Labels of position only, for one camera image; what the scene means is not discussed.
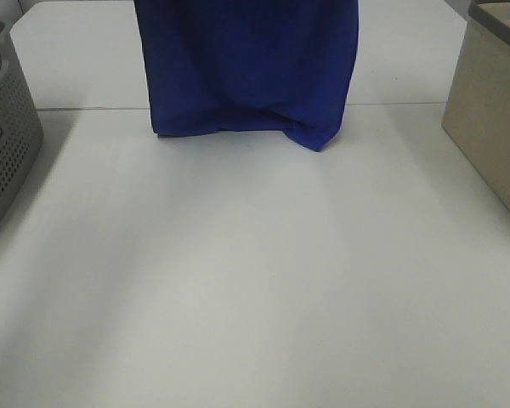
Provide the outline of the grey perforated plastic basket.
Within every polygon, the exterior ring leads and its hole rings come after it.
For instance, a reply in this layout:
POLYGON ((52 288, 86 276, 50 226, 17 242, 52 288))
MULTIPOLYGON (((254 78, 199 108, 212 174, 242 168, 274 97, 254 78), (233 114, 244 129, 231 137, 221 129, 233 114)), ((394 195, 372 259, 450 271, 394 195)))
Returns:
POLYGON ((0 20, 0 222, 39 153, 43 127, 10 36, 0 20))

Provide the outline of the blue towel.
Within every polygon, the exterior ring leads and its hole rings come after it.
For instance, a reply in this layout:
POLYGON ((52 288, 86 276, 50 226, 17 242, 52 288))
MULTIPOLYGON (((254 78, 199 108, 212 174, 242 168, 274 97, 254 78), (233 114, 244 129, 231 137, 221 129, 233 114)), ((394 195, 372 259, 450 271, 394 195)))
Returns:
POLYGON ((153 131, 339 132, 359 41, 356 1, 137 1, 153 131))

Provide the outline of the beige storage box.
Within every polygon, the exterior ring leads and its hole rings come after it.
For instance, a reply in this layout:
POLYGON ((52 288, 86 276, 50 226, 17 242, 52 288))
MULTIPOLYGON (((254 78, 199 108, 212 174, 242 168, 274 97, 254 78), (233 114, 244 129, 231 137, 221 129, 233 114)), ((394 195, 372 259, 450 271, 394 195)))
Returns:
POLYGON ((510 1, 473 1, 442 127, 510 212, 510 1))

